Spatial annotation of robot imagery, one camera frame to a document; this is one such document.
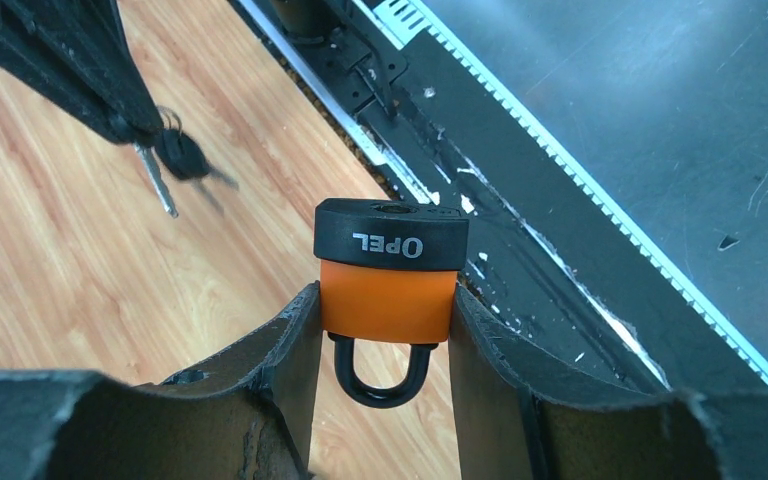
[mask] serrated edge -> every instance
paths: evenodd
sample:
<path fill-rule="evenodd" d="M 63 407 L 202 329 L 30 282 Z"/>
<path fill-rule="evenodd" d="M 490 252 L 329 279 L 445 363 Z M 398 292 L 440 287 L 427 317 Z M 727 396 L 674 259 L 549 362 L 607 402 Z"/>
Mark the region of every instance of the serrated edge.
<path fill-rule="evenodd" d="M 600 207 L 641 255 L 666 278 L 673 288 L 737 355 L 768 385 L 768 360 L 743 336 L 722 312 L 658 248 L 643 230 L 608 195 L 584 167 L 558 142 L 477 57 L 420 0 L 404 0 L 425 17 L 426 31 L 473 76 L 493 98 L 525 129 L 576 185 Z"/>

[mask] metal plate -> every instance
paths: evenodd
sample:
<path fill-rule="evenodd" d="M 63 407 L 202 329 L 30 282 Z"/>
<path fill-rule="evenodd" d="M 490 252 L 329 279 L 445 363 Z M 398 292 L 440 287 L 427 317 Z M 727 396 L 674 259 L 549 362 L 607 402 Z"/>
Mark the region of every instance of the metal plate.
<path fill-rule="evenodd" d="M 715 324 L 713 307 L 687 282 L 678 289 L 675 266 L 656 258 L 633 222 L 439 22 L 402 49 L 410 68 L 396 83 L 409 98 L 402 94 L 399 121 L 370 104 L 358 117 L 361 127 L 261 7 L 242 3 L 256 17 L 240 9 L 246 22 L 265 29 L 264 36 L 252 27 L 308 82 L 392 189 L 420 203 L 454 201 L 477 215 L 465 274 L 478 277 L 473 287 L 513 331 L 600 378 L 635 377 L 637 388 L 654 380 L 638 370 L 659 381 L 665 374 L 664 383 L 677 388 L 768 384 L 764 359 L 745 339 L 735 342 L 733 328 Z M 511 178 L 530 179 L 528 188 Z"/>
<path fill-rule="evenodd" d="M 768 375 L 768 2 L 426 3 Z"/>

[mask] wooden floor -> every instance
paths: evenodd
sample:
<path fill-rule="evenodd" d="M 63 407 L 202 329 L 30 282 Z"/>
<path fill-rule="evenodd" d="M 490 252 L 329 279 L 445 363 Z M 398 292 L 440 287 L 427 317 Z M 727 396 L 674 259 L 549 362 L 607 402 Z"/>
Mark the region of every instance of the wooden floor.
<path fill-rule="evenodd" d="M 216 215 L 172 185 L 169 218 L 130 148 L 0 70 L 0 368 L 93 368 L 158 382 L 251 331 L 317 277 L 314 206 L 382 197 L 225 0 L 121 1 L 155 100 L 241 184 Z M 458 477 L 445 348 L 419 397 L 366 409 L 325 341 L 312 468 L 325 478 Z M 406 349 L 362 345 L 359 375 L 401 379 Z"/>

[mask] key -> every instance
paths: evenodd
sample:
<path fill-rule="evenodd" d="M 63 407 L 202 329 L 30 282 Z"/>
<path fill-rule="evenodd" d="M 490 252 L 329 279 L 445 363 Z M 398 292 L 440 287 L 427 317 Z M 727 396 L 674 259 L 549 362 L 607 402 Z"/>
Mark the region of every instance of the key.
<path fill-rule="evenodd" d="M 237 181 L 230 175 L 211 165 L 198 143 L 179 129 L 164 129 L 155 140 L 154 151 L 169 173 L 179 181 L 192 182 L 196 191 L 220 213 L 223 212 L 222 205 L 205 187 L 202 180 L 210 176 L 234 190 L 240 188 Z"/>
<path fill-rule="evenodd" d="M 137 154 L 140 156 L 140 160 L 143 162 L 146 172 L 148 172 L 149 180 L 151 180 L 152 186 L 157 196 L 160 197 L 160 202 L 163 204 L 166 213 L 172 216 L 172 218 L 178 218 L 178 209 L 175 208 L 175 201 L 172 199 L 172 195 L 169 193 L 169 188 L 163 183 L 163 179 L 160 174 L 160 167 L 157 166 L 157 160 L 154 159 L 154 154 L 151 153 L 150 148 L 146 148 L 142 145 L 135 144 Z"/>

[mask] orange padlock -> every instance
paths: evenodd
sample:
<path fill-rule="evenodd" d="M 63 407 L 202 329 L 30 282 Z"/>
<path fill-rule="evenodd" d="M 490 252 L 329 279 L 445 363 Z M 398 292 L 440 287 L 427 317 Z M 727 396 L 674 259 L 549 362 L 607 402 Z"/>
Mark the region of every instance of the orange padlock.
<path fill-rule="evenodd" d="M 425 381 L 431 351 L 449 337 L 469 220 L 435 205 L 328 199 L 316 208 L 323 328 L 335 342 L 340 385 L 375 408 L 402 405 Z M 354 372 L 354 340 L 411 344 L 405 380 L 369 387 Z"/>

